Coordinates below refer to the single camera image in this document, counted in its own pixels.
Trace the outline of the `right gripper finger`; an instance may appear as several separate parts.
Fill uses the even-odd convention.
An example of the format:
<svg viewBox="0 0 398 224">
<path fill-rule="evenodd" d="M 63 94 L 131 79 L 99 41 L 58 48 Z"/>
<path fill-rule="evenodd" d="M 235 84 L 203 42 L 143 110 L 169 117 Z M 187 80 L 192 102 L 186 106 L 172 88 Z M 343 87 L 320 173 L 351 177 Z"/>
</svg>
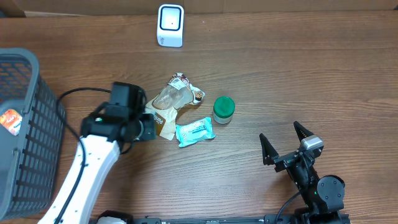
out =
<svg viewBox="0 0 398 224">
<path fill-rule="evenodd" d="M 274 149 L 272 144 L 269 142 L 269 140 L 265 137 L 264 134 L 259 135 L 259 139 L 261 142 L 262 146 L 262 159 L 263 159 L 263 164 L 264 165 L 274 165 L 275 160 L 279 158 L 279 154 L 277 151 Z"/>
<path fill-rule="evenodd" d="M 303 125 L 301 125 L 298 121 L 294 122 L 294 128 L 297 133 L 297 137 L 299 141 L 307 141 L 309 138 L 311 138 L 314 134 L 309 131 L 307 128 L 305 128 Z"/>
</svg>

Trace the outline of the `brown clear snack bag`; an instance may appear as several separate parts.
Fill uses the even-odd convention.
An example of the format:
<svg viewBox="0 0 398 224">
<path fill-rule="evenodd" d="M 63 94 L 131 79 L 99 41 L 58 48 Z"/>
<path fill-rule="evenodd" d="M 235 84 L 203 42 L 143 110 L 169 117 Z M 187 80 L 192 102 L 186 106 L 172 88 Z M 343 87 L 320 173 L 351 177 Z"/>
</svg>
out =
<svg viewBox="0 0 398 224">
<path fill-rule="evenodd" d="M 183 73 L 174 73 L 162 91 L 146 103 L 145 112 L 154 115 L 156 135 L 171 141 L 175 136 L 178 111 L 200 104 L 205 92 L 193 86 Z"/>
</svg>

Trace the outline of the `green lid jar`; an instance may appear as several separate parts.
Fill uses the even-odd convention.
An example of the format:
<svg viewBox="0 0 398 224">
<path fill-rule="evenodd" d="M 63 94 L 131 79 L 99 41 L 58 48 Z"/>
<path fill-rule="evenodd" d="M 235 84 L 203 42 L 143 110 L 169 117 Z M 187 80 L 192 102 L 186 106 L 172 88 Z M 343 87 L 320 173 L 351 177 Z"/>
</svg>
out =
<svg viewBox="0 0 398 224">
<path fill-rule="evenodd" d="M 228 96 L 221 96 L 213 105 L 213 119 L 219 124 L 227 124 L 232 120 L 234 111 L 234 101 Z"/>
</svg>

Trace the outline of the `teal tissue pack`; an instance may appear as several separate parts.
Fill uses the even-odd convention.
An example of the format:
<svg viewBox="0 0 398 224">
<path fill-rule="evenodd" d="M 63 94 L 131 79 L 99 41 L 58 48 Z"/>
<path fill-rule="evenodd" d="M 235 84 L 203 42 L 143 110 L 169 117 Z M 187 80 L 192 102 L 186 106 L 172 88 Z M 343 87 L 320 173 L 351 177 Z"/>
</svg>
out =
<svg viewBox="0 0 398 224">
<path fill-rule="evenodd" d="M 176 125 L 175 134 L 179 141 L 179 147 L 187 147 L 199 141 L 216 137 L 210 117 L 186 125 Z"/>
</svg>

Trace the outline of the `orange snack packet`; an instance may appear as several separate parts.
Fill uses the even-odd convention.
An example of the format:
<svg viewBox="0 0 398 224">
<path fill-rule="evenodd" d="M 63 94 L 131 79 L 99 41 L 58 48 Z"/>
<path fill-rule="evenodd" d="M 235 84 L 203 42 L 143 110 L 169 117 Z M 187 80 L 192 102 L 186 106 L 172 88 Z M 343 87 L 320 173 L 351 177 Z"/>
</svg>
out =
<svg viewBox="0 0 398 224">
<path fill-rule="evenodd" d="M 1 115 L 1 125 L 17 136 L 21 129 L 22 116 L 16 110 L 9 109 Z"/>
</svg>

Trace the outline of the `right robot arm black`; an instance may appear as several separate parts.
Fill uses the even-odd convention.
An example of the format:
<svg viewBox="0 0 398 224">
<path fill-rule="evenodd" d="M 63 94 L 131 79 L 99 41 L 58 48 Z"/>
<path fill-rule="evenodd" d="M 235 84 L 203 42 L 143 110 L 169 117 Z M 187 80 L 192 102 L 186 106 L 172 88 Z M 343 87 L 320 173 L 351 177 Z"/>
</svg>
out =
<svg viewBox="0 0 398 224">
<path fill-rule="evenodd" d="M 275 215 L 265 215 L 265 223 L 350 223 L 344 208 L 345 182 L 337 175 L 320 178 L 313 167 L 324 142 L 317 135 L 294 122 L 299 147 L 280 156 L 264 134 L 259 135 L 263 164 L 275 166 L 276 172 L 287 171 L 298 192 L 286 201 Z"/>
</svg>

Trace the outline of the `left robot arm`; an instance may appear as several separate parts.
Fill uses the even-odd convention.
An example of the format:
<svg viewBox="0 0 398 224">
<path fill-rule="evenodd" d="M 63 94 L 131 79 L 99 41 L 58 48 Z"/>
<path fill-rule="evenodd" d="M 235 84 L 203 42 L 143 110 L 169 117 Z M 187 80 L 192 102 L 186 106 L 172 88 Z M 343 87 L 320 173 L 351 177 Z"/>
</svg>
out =
<svg viewBox="0 0 398 224">
<path fill-rule="evenodd" d="M 61 189 L 40 223 L 89 223 L 106 176 L 124 145 L 155 139 L 154 114 L 146 113 L 145 91 L 115 82 L 109 101 L 100 104 L 72 131 L 78 145 Z"/>
</svg>

